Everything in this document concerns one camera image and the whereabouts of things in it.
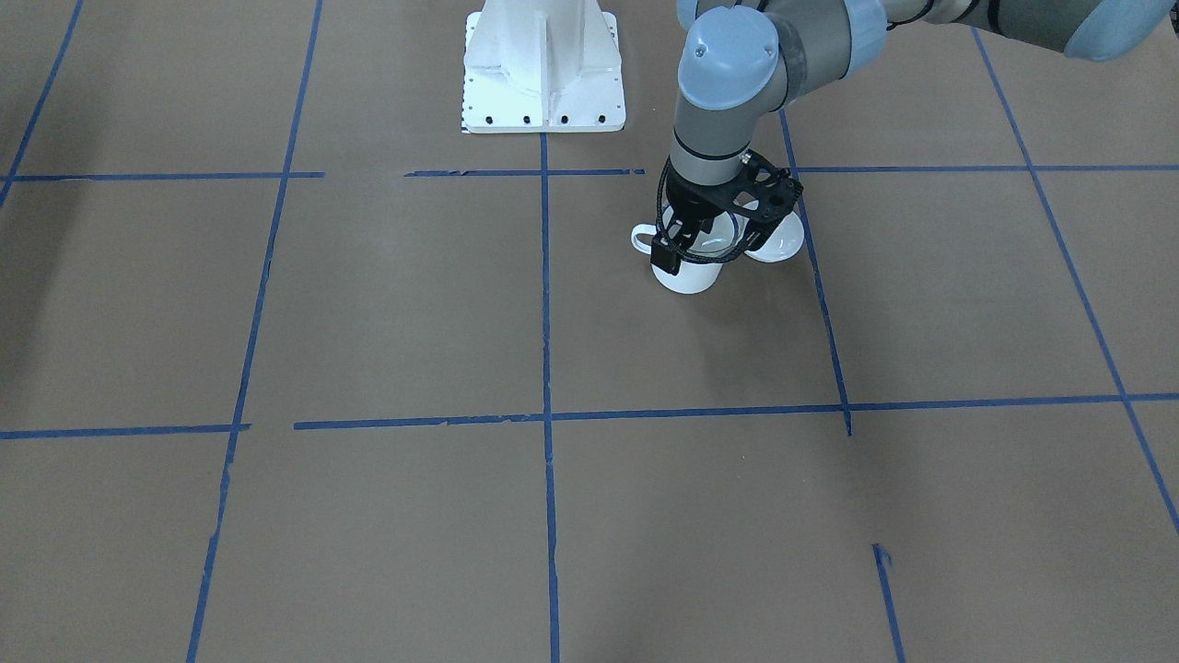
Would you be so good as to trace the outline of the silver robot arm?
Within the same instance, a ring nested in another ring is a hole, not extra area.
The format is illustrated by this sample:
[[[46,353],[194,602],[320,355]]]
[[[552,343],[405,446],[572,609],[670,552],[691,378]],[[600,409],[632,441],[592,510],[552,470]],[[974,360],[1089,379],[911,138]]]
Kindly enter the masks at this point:
[[[751,147],[760,117],[847,79],[893,29],[957,24],[1087,63],[1137,50],[1170,1],[681,1],[672,147],[645,252],[656,273],[763,250],[801,182]]]

